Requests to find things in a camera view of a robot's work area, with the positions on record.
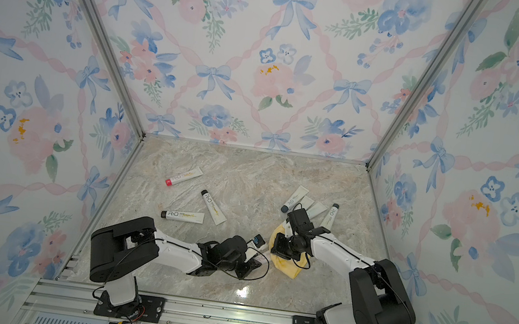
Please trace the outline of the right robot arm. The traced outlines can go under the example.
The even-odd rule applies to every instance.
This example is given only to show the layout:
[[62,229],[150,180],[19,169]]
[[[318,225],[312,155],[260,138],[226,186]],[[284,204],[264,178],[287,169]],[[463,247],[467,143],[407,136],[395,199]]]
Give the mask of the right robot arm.
[[335,303],[316,312],[314,324],[415,324],[416,315],[397,267],[373,260],[319,227],[309,232],[275,230],[270,251],[275,266],[289,277],[321,261],[347,278],[351,303]]

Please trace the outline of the dark green cap toothpaste tube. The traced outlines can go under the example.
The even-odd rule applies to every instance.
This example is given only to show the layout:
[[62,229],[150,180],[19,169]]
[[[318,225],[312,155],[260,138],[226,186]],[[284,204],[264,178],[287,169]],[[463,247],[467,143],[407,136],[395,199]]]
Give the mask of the dark green cap toothpaste tube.
[[288,198],[287,201],[281,206],[281,212],[287,213],[291,210],[303,197],[309,193],[309,190],[304,186],[299,186],[293,194]]

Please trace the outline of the black cap toothpaste tube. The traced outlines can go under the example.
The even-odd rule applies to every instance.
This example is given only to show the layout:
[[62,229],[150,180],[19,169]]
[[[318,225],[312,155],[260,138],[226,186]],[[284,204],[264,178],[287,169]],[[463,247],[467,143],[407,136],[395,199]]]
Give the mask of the black cap toothpaste tube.
[[207,207],[207,210],[210,213],[213,223],[215,223],[215,225],[225,223],[227,221],[227,218],[224,215],[223,211],[220,209],[219,205],[212,198],[212,195],[209,193],[209,191],[204,189],[201,191],[201,195]]

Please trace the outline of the toothpaste tube near left arm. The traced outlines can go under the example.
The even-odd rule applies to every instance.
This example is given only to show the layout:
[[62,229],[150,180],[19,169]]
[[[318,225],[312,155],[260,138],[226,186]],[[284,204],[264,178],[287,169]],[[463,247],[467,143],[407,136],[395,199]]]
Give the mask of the toothpaste tube near left arm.
[[166,220],[181,221],[183,223],[202,224],[204,221],[203,213],[179,212],[179,211],[161,211],[161,218]]

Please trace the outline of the teal cap toothpaste tube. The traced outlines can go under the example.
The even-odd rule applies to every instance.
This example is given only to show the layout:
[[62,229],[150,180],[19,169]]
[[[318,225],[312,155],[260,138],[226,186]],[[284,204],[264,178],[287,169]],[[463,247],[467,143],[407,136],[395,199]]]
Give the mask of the teal cap toothpaste tube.
[[300,200],[301,207],[304,209],[307,209],[307,210],[309,210],[310,207],[312,207],[314,203],[315,203],[315,201],[312,200],[312,198],[310,198],[309,196],[305,196]]
[[325,213],[326,211],[327,211],[327,207],[320,202],[315,202],[312,206],[310,206],[306,210],[308,217],[311,220],[314,219],[315,217],[319,216],[320,214]]

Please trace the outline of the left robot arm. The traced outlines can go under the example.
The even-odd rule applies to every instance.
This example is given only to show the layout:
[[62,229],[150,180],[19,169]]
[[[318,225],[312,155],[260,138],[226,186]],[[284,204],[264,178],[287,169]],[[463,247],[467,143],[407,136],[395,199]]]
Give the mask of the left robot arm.
[[167,266],[193,277],[220,272],[239,281],[255,280],[251,274],[270,263],[246,240],[234,236],[223,242],[187,243],[157,230],[151,217],[141,217],[95,230],[90,238],[92,282],[100,287],[92,295],[110,310],[138,299],[133,272],[149,263]]

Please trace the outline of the yellow cleaning cloth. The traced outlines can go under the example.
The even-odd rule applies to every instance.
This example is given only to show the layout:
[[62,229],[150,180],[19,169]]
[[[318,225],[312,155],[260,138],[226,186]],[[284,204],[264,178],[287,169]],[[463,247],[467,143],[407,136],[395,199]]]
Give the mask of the yellow cleaning cloth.
[[[268,242],[270,250],[274,247],[276,237],[279,234],[283,236],[292,235],[290,224],[286,220],[282,222],[277,228],[275,228],[275,230],[271,234],[270,240]],[[270,254],[272,255],[271,260],[276,269],[278,269],[280,272],[285,274],[290,279],[295,279],[304,268],[307,268],[308,259],[306,256],[301,256],[300,260],[297,261],[297,264],[295,264],[293,260],[283,260],[282,258],[274,255],[271,251]]]

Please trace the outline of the teal cap toothpaste tube back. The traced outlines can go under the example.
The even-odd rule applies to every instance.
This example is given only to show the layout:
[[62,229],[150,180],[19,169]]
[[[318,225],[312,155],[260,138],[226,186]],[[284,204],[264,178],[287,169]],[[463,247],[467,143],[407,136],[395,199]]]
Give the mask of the teal cap toothpaste tube back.
[[315,201],[312,200],[312,198],[310,198],[309,196],[305,196],[300,200],[301,207],[304,209],[307,209],[307,210],[309,210],[310,207],[312,207],[314,203],[315,203]]

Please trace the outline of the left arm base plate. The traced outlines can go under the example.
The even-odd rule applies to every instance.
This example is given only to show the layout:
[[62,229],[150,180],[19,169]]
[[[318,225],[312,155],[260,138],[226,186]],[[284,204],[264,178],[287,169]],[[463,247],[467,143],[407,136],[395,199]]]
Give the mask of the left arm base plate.
[[118,306],[111,304],[109,294],[103,291],[93,314],[101,317],[122,318],[134,322],[142,321],[156,324],[160,321],[166,303],[165,298],[137,295],[135,301]]

